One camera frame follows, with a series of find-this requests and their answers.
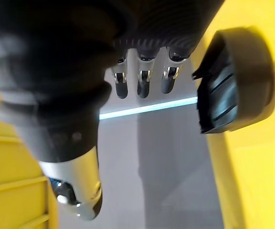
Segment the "white floor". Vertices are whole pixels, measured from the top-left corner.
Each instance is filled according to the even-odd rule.
[[[59,206],[61,229],[222,229],[196,105],[103,120],[103,207],[81,221]]]

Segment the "glowing blue light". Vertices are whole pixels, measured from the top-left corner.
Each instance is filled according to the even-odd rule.
[[[195,104],[196,102],[197,102],[197,97],[192,97],[192,98],[180,99],[180,100],[175,100],[175,101],[161,103],[161,104],[141,106],[141,107],[136,107],[128,110],[100,114],[99,120],[122,117],[126,115],[135,115],[135,114],[140,114],[140,113],[149,112],[149,111],[163,110],[163,109],[177,107],[177,106],[185,106],[185,105]]]

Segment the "robotic hand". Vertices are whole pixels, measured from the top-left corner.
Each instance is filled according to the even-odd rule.
[[[92,220],[102,205],[97,128],[111,91],[105,69],[118,61],[112,72],[125,98],[127,50],[137,48],[137,93],[145,98],[157,51],[170,47],[162,77],[170,92],[222,2],[0,0],[0,120],[15,127],[57,200],[77,216]]]

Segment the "yellow wall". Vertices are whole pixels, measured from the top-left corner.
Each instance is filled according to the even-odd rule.
[[[275,63],[275,0],[226,0],[191,57],[194,68],[217,30],[250,26]],[[275,109],[259,123],[207,138],[225,228],[275,229]]]
[[[57,228],[56,203],[38,163],[0,122],[0,229]]]

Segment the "black plastic cap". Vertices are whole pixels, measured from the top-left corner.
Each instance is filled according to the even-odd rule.
[[[236,130],[267,118],[274,107],[275,76],[269,50],[255,31],[217,31],[193,79],[201,132]]]
[[[138,81],[137,88],[137,94],[139,95],[139,97],[145,99],[149,95],[150,83]]]
[[[116,87],[117,96],[120,99],[125,99],[127,97],[127,95],[128,95],[127,82],[126,83],[116,83],[115,87]]]
[[[161,91],[164,94],[170,93],[174,87],[174,84],[175,84],[175,79],[173,79],[172,77],[166,79],[164,76],[162,76]]]

